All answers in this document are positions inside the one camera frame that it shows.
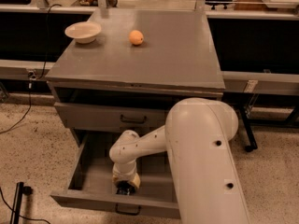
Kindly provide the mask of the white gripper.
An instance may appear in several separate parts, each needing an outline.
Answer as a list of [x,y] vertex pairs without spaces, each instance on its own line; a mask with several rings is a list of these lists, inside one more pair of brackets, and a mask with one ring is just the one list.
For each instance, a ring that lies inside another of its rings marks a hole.
[[121,181],[128,182],[132,187],[135,188],[135,190],[138,190],[140,188],[141,180],[136,170],[123,173],[117,169],[113,169],[112,183],[114,184],[114,186],[117,187]]

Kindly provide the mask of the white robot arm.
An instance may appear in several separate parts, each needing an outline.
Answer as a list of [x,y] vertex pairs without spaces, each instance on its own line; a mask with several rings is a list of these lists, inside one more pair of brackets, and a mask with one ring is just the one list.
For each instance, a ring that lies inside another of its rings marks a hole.
[[136,160],[166,152],[181,224],[250,224],[229,141],[238,130],[235,111],[220,101],[176,103],[165,125],[139,136],[128,130],[109,151],[113,181],[139,185]]

